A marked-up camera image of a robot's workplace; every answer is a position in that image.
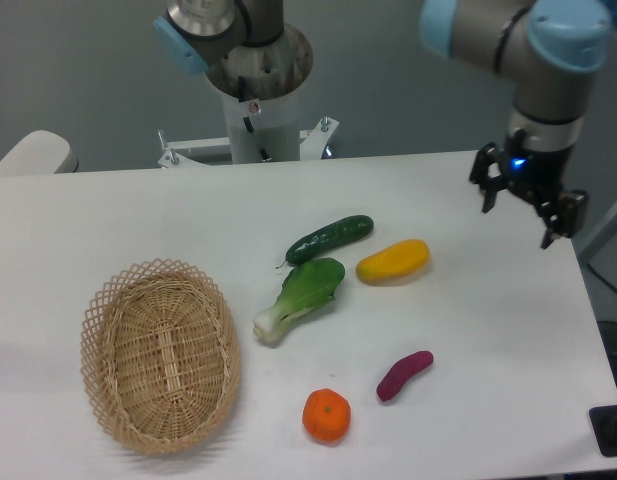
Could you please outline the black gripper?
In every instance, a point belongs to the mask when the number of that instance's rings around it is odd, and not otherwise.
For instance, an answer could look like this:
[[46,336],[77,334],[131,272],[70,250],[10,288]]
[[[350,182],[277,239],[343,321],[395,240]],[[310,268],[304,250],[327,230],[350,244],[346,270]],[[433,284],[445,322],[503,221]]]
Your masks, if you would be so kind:
[[524,146],[526,133],[508,135],[504,149],[487,143],[475,155],[469,181],[479,187],[482,212],[495,206],[498,193],[509,190],[528,203],[536,203],[545,232],[540,244],[547,249],[555,240],[578,233],[588,210],[589,194],[584,190],[563,190],[562,175],[572,146],[539,151]]

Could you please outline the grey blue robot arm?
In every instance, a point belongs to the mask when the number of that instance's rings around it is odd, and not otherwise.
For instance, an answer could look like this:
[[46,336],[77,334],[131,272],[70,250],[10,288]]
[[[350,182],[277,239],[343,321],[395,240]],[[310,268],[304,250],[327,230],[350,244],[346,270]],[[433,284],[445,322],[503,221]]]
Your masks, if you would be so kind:
[[[427,1],[420,36],[430,50],[511,81],[516,88],[503,145],[476,154],[469,176],[494,207],[508,191],[543,220],[543,244],[584,221],[587,194],[562,184],[612,31],[600,1]],[[313,66],[306,37],[279,1],[171,1],[153,24],[172,61],[221,95],[235,163],[318,158],[302,139],[295,94]]]

